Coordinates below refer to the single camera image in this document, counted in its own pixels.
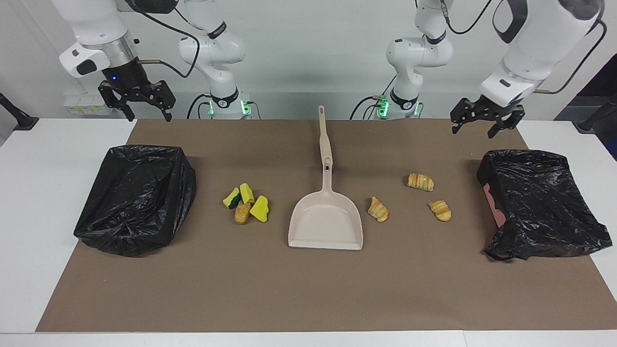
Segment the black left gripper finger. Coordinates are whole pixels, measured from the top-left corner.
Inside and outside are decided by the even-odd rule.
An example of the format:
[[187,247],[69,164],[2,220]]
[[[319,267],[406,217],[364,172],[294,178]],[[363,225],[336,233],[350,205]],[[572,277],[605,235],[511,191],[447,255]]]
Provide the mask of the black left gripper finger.
[[457,134],[460,128],[467,123],[481,120],[481,114],[478,116],[476,110],[481,105],[481,97],[475,102],[463,97],[450,111],[450,121],[452,122],[452,134]]
[[502,130],[513,130],[522,120],[526,112],[511,112],[506,116],[496,116],[495,123],[487,132],[488,138],[494,138]]

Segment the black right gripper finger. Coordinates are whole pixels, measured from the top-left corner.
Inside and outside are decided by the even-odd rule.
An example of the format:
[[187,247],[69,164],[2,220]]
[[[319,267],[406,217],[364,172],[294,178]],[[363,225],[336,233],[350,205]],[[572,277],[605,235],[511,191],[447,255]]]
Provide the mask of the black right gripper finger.
[[142,90],[142,95],[146,103],[161,111],[165,121],[172,120],[171,109],[176,103],[176,98],[166,81],[160,80],[149,84]]
[[135,114],[127,104],[126,97],[122,96],[121,99],[118,99],[112,86],[107,81],[102,81],[98,86],[98,90],[107,107],[121,111],[128,121],[135,120]]

